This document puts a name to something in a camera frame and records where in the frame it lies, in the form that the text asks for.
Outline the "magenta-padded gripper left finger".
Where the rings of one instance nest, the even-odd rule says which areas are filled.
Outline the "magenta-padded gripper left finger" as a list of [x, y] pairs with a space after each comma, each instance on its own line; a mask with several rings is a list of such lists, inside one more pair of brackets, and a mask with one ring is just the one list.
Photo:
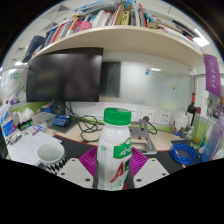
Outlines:
[[97, 148], [91, 148], [79, 158], [70, 158], [58, 176], [84, 188], [93, 188], [97, 172]]

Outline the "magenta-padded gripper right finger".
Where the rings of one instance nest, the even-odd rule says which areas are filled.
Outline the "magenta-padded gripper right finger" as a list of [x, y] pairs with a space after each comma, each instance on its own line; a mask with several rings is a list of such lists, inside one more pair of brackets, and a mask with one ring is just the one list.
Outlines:
[[130, 160], [130, 175], [134, 188], [141, 188], [169, 175], [156, 158], [147, 158], [142, 152], [133, 148]]

